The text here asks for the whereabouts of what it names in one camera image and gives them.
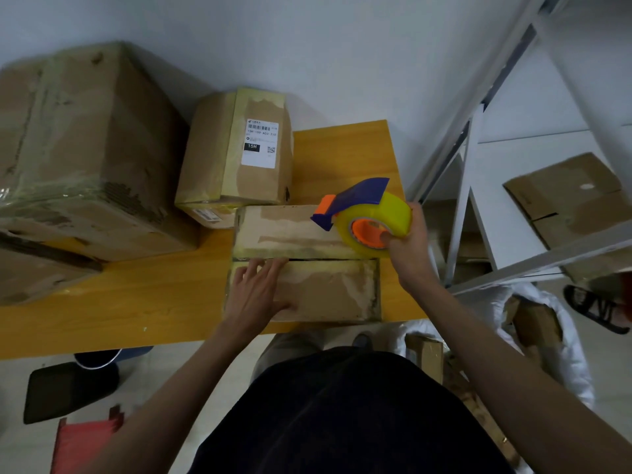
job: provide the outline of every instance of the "trash can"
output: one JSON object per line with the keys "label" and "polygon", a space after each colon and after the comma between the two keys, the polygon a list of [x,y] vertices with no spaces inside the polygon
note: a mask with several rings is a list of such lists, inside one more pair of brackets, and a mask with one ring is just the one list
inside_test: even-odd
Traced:
{"label": "trash can", "polygon": [[125,359],[137,358],[147,354],[154,346],[142,346],[141,348],[125,348],[121,350],[90,351],[76,353],[75,362],[84,369],[101,369],[108,364]]}

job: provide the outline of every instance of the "person's left arm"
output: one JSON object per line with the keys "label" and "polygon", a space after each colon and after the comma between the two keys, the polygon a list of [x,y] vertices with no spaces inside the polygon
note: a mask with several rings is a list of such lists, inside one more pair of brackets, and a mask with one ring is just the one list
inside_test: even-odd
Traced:
{"label": "person's left arm", "polygon": [[273,301],[287,259],[235,271],[225,319],[213,335],[77,474],[167,473],[224,372],[287,303]]}

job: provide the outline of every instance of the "black sandal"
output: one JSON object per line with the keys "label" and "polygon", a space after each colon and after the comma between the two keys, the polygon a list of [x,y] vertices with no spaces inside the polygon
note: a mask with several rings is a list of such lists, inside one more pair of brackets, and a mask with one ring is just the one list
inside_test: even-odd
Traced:
{"label": "black sandal", "polygon": [[[576,290],[584,292],[584,300],[581,303],[575,302],[575,292]],[[612,311],[614,311],[617,306],[616,303],[612,301],[605,300],[601,296],[597,296],[595,293],[591,291],[587,291],[586,289],[582,289],[577,286],[567,285],[564,287],[564,299],[568,303],[570,307],[572,307],[575,311],[577,311],[582,316],[587,317],[588,319],[592,319],[597,324],[605,327],[609,331],[612,331],[616,334],[628,334],[630,328],[622,327],[612,324]],[[599,312],[598,315],[590,312],[590,308],[596,301],[596,308]]]}

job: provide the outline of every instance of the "white sticker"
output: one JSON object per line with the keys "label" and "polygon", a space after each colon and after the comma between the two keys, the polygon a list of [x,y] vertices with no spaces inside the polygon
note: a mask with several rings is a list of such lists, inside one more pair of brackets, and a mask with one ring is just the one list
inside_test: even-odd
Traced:
{"label": "white sticker", "polygon": [[279,123],[247,120],[241,164],[274,169],[278,140]]}
{"label": "white sticker", "polygon": [[197,214],[204,221],[208,221],[209,223],[216,223],[217,221],[222,221],[222,219],[217,216],[213,210],[193,210],[195,214]]}

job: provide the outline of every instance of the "wooden table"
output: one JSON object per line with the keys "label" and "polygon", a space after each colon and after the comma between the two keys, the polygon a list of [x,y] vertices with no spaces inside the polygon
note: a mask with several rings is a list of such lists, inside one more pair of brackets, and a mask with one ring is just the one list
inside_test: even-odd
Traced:
{"label": "wooden table", "polygon": [[[294,204],[318,204],[362,179],[388,176],[404,197],[385,120],[295,133]],[[197,341],[221,320],[233,230],[207,230],[197,251],[108,264],[46,299],[0,308],[0,359]],[[381,261],[384,322],[425,317]],[[271,323],[285,332],[297,323]]]}

